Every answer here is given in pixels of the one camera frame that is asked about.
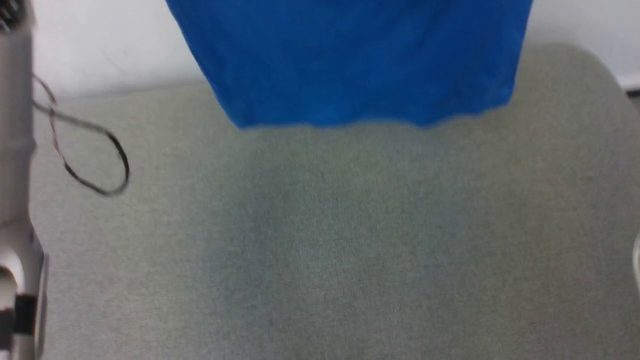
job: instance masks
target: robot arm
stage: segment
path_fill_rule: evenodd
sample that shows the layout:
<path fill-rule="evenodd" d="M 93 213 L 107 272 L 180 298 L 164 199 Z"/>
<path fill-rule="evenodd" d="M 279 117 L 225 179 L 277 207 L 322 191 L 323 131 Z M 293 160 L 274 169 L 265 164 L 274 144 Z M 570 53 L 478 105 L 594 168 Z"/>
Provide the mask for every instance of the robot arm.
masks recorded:
<path fill-rule="evenodd" d="M 40 358 L 46 307 L 47 256 L 28 207 L 35 149 L 29 6 L 0 0 L 0 359 L 11 360 Z"/>

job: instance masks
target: white wall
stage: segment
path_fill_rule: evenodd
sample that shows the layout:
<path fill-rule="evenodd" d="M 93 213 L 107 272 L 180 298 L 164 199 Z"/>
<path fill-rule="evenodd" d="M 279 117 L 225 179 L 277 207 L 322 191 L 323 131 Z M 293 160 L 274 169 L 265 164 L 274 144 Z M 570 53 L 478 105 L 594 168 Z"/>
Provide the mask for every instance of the white wall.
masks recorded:
<path fill-rule="evenodd" d="M 33 0 L 36 71 L 62 97 L 202 80 L 164 0 Z M 529 38 L 579 44 L 640 88 L 640 0 L 536 0 Z"/>

